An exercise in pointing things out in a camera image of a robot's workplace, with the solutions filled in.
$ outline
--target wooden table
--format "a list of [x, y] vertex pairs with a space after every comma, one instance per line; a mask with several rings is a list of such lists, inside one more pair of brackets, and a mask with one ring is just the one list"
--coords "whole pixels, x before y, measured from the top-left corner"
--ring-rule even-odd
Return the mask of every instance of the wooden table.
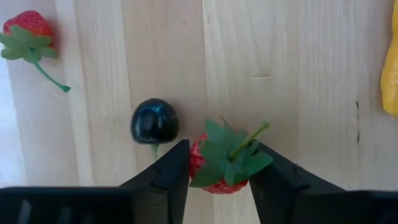
[[[15, 0], [57, 31], [59, 60], [0, 60], [0, 185], [118, 185], [152, 162], [133, 143], [134, 108], [170, 101], [180, 139], [206, 117], [346, 189], [398, 189], [398, 120], [380, 84], [393, 0]], [[162, 147], [162, 152], [172, 144]], [[259, 223], [249, 187], [190, 189], [185, 223]]]

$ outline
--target strawberry leaf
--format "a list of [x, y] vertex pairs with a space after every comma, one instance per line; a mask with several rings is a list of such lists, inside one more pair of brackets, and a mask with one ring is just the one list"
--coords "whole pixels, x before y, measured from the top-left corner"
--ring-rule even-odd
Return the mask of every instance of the strawberry leaf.
[[25, 47], [15, 37], [0, 33], [0, 43], [9, 49], [22, 50]]
[[224, 177], [224, 172], [212, 162], [206, 162], [193, 177], [190, 187], [207, 187], [216, 184]]
[[228, 148], [223, 141], [206, 141], [200, 148], [200, 152], [206, 161], [213, 163], [218, 170], [222, 171], [223, 174], [225, 173], [230, 161], [228, 159]]
[[252, 141], [251, 145], [249, 146], [249, 149], [248, 149], [248, 154], [253, 155], [253, 153], [257, 150], [258, 147], [259, 147], [259, 142]]
[[236, 172], [232, 167], [226, 170], [224, 180], [230, 186], [233, 187], [236, 184], [247, 180], [249, 177], [243, 172]]
[[221, 117], [221, 119], [224, 122], [224, 132], [226, 133], [227, 136], [235, 135], [235, 130], [231, 127], [231, 125], [226, 122], [226, 120]]
[[36, 50], [42, 57], [57, 58], [57, 52], [52, 47], [41, 47]]
[[31, 39], [34, 38], [33, 34], [29, 32], [28, 30], [20, 27], [20, 26], [11, 26], [10, 27], [12, 36], [15, 37], [19, 42], [25, 46], [29, 47], [28, 44]]
[[243, 171], [243, 161], [247, 152], [243, 151], [239, 154], [235, 161], [230, 162], [224, 175], [224, 180], [229, 186], [234, 186], [249, 178]]
[[2, 49], [1, 50], [1, 57], [8, 59], [8, 60], [16, 60], [24, 57], [26, 55], [25, 51], [21, 50], [14, 50], [14, 49]]
[[[42, 56], [40, 56], [40, 54], [38, 54], [36, 50], [34, 51], [34, 57], [35, 57], [36, 61], [38, 61], [38, 62], [41, 61], [41, 59], [42, 59]], [[29, 57], [29, 54], [24, 56], [24, 60], [29, 63], [33, 63], [31, 58]]]
[[48, 47], [52, 42], [52, 38], [49, 36], [38, 35], [32, 37], [26, 44], [28, 47], [41, 48]]
[[252, 156], [246, 154], [242, 169], [246, 175], [252, 176], [271, 164], [272, 161], [272, 157], [263, 151], [258, 151]]
[[205, 131], [209, 141], [219, 141], [224, 137], [224, 129], [215, 121], [206, 119]]

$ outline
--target artificial strawberry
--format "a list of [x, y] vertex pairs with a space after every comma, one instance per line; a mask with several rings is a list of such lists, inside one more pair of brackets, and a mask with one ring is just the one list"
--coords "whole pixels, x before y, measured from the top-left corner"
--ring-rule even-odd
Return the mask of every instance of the artificial strawberry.
[[191, 187], [200, 187], [213, 194], [232, 194], [248, 184], [250, 176], [272, 162], [271, 156], [258, 151], [254, 138], [269, 127], [262, 126], [249, 137], [236, 132], [226, 121], [224, 127], [206, 120], [206, 134], [190, 149]]
[[48, 22], [36, 11], [25, 11], [9, 19], [0, 33], [0, 42], [4, 45], [1, 57], [8, 60], [23, 58], [35, 67], [52, 83], [64, 92], [69, 86], [61, 85], [51, 78], [39, 65], [42, 57], [57, 58], [52, 47], [52, 30]]

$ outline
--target dark plum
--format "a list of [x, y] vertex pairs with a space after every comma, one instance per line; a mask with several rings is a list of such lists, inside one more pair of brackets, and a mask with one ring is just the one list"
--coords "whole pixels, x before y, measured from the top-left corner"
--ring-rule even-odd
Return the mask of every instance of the dark plum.
[[141, 144], [164, 144], [178, 135], [178, 117], [166, 101], [152, 98], [136, 108], [131, 120], [131, 134]]

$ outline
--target yellow object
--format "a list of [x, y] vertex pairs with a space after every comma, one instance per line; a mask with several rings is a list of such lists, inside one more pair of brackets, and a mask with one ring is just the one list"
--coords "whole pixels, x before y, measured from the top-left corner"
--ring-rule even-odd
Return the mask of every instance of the yellow object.
[[398, 118], [398, 0], [392, 15], [392, 42], [381, 76], [381, 94], [384, 110]]

